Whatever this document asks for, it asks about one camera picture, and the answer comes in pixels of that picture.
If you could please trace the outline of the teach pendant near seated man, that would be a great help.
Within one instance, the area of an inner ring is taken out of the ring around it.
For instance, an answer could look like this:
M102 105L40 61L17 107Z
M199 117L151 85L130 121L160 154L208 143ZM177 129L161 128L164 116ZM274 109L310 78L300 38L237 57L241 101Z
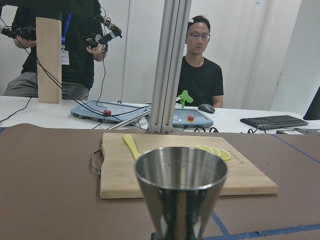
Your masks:
M198 109L175 108L173 113L172 125L175 128L208 128L214 124L213 120L207 117Z

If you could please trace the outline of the black keyboard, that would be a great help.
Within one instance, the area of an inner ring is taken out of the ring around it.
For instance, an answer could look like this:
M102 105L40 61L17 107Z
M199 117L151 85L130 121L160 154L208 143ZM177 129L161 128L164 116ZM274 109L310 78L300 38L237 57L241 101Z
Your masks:
M273 116L261 116L241 118L240 122L254 127L259 130L272 130L280 128L306 126L309 123L302 119L290 116L290 115L273 115Z

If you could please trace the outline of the bamboo cutting board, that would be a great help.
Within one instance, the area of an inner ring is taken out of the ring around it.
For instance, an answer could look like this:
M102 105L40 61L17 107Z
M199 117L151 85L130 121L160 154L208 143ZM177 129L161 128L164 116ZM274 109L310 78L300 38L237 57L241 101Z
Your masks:
M158 148L210 146L230 153L226 161L228 175L221 191L222 196L277 194L278 185L244 157L222 137L196 135L132 134L141 154ZM123 139L123 133L105 132L102 137L100 197L102 199L142 198L140 186L134 171L135 159ZM186 183L194 178L206 176L206 171L194 163L161 163L156 160L151 169L151 177L162 184L170 180Z

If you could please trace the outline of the black monitor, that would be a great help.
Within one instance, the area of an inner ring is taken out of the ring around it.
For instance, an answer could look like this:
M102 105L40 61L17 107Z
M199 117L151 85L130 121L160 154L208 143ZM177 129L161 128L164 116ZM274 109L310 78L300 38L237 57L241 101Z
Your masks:
M318 88L315 96L306 111L305 115L303 116L304 120L319 120L320 119L320 89Z

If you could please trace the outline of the steel jigger measuring cup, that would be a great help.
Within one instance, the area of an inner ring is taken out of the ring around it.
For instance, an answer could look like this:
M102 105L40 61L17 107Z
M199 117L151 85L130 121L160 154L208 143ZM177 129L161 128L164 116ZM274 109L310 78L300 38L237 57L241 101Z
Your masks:
M189 162L205 170L206 176L188 182L161 183L152 177L152 166L182 167ZM161 147L140 156L134 164L139 187L155 231L152 240L201 240L228 176L228 166L220 157L190 147Z

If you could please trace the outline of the lemon slice nearest knife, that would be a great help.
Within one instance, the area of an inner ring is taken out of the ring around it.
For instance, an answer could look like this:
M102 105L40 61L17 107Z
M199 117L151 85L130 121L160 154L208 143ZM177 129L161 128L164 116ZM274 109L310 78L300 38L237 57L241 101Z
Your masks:
M189 146L189 148L191 148L191 149L199 149L199 150L203 150L203 151L207 151L208 150L207 147L202 146L202 145L200 145L200 146L193 145L193 146Z

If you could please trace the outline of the seated man in black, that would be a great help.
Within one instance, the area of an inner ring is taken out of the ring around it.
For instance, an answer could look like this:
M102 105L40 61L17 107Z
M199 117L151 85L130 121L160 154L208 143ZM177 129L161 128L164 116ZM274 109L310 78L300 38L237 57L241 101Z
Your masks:
M184 90L193 99L186 106L198 107L209 104L223 107L223 73L215 62L203 57L211 39L211 25L207 18L197 15L188 21L185 44L186 54L182 58L177 95Z

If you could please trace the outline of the aluminium frame post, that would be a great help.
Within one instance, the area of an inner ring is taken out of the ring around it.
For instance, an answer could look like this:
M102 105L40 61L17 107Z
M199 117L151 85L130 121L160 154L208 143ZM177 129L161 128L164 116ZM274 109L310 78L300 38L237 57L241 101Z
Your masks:
M192 2L166 0L159 39L148 130L169 134L173 130L177 90Z

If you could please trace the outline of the yellow plastic knife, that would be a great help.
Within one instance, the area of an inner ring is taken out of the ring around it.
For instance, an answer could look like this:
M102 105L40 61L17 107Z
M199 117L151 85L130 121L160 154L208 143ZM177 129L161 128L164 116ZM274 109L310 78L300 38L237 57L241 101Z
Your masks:
M137 149L136 142L135 142L133 136L130 134L124 134L123 140L125 141L127 147L131 151L134 159L137 160L141 156L141 154Z

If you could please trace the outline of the teach pendant near operator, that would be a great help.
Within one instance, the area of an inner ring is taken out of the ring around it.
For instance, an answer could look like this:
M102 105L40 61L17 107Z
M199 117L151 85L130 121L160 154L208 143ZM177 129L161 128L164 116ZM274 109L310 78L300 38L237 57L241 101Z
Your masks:
M88 100L73 107L70 113L75 118L89 119L99 123L121 123L147 110L149 110L148 106Z

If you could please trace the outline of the standing operator in black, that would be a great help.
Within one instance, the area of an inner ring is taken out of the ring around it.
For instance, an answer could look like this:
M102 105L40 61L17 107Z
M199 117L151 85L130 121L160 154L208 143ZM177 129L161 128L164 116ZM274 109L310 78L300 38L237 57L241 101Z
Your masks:
M60 3L59 0L43 0L43 8L39 10L29 5L17 8L12 29L29 28L36 39L30 40L21 34L14 37L14 44L20 49L29 48L30 53L20 76L8 83L4 96L36 98L43 94L40 72L50 74L50 65L54 65L61 73L48 82L61 89L62 98L88 99L94 83L94 62L102 62L107 55L105 45L89 46L90 34L103 33L101 23L95 19L101 14L101 5L97 0L90 1L93 9L88 17L76 14L74 9L64 9L61 13L49 9Z

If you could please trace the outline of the lemon slice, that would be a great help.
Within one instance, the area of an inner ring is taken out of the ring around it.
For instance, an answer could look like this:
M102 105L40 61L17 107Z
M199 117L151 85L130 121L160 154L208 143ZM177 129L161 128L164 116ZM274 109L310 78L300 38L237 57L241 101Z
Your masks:
M222 159L226 159L229 157L229 155L223 150L223 149L220 149L220 148L211 148L210 149L210 152Z
M222 160L229 161L232 158L232 155L228 151L226 151L224 149L220 149L220 148L218 148L217 150L219 151L219 153L220 153L219 157Z
M206 146L206 145L203 145L203 146L208 148L207 152L209 152L211 154L214 154L214 155L216 155L218 157L220 156L220 152L218 150L216 150L215 148L210 147L210 146Z

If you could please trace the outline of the wooden plank post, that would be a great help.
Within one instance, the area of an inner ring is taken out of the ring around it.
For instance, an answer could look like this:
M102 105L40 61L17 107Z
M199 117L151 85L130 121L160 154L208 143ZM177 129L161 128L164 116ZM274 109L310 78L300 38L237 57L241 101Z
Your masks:
M61 40L60 20L36 18L36 52L38 101L58 104L62 99Z

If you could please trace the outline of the black computer mouse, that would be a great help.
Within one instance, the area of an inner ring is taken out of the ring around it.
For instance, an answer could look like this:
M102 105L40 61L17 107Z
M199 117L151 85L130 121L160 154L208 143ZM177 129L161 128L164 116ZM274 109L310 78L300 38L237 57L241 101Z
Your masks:
M215 112L215 108L208 103L200 104L198 106L198 110L209 113L209 114L213 114Z

